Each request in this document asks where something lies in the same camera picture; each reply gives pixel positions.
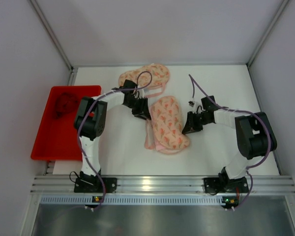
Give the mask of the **pink bra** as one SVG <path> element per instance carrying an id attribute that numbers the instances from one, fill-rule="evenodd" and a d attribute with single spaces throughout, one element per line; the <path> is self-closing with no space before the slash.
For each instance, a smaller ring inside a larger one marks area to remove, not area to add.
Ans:
<path id="1" fill-rule="evenodd" d="M 153 128 L 155 127 L 156 125 L 156 121 L 153 117 L 153 108 L 154 106 L 151 105 L 149 106 L 149 112 L 150 112 L 150 116 L 151 116 L 151 119 L 148 119 L 146 121 L 146 126 L 145 126 L 145 129 L 146 129 L 146 139 L 145 139 L 145 148 L 146 149 L 149 149 L 149 150 L 156 150 L 158 152 L 161 152 L 161 153 L 168 153 L 166 151 L 166 147 L 164 145 L 162 145 L 159 140 L 155 137 L 155 133 L 154 133 L 154 130 Z"/>

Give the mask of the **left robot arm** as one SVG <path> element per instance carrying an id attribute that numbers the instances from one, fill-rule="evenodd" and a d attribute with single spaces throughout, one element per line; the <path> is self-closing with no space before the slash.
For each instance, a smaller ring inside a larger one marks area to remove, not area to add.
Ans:
<path id="1" fill-rule="evenodd" d="M 114 107 L 123 105 L 131 109 L 134 117 L 151 119 L 144 88 L 126 80 L 123 86 L 113 88 L 103 95 L 82 98 L 74 120 L 77 142 L 82 153 L 82 168 L 75 181 L 75 191 L 95 192 L 116 185 L 116 178 L 101 176 L 100 136 L 105 129 L 107 112 Z"/>

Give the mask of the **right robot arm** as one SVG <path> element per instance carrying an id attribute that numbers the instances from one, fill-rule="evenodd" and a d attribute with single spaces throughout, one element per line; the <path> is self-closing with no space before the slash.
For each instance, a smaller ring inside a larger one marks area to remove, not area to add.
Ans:
<path id="1" fill-rule="evenodd" d="M 192 110 L 187 113 L 183 134 L 196 133 L 208 124 L 220 124 L 236 132 L 238 153 L 222 168 L 217 177 L 204 179 L 206 193 L 247 193 L 249 191 L 246 172 L 254 168 L 250 160 L 266 157 L 277 148 L 277 140 L 267 115 L 264 112 L 251 113 L 219 107 L 214 96 L 189 101 Z"/>

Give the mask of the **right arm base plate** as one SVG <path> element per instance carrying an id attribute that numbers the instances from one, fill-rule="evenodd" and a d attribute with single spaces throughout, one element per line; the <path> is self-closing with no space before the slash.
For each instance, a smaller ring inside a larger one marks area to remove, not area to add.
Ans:
<path id="1" fill-rule="evenodd" d="M 204 191 L 211 195 L 218 193 L 248 193 L 249 187 L 245 177 L 227 179 L 222 177 L 204 178 Z"/>

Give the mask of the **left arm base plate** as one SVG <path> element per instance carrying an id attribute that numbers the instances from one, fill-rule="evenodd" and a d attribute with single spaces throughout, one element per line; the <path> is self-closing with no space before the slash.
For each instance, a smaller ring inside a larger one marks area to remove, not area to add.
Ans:
<path id="1" fill-rule="evenodd" d="M 82 176 L 75 180 L 74 193 L 113 193 L 117 189 L 117 178 L 103 177 L 103 183 L 99 177 Z"/>

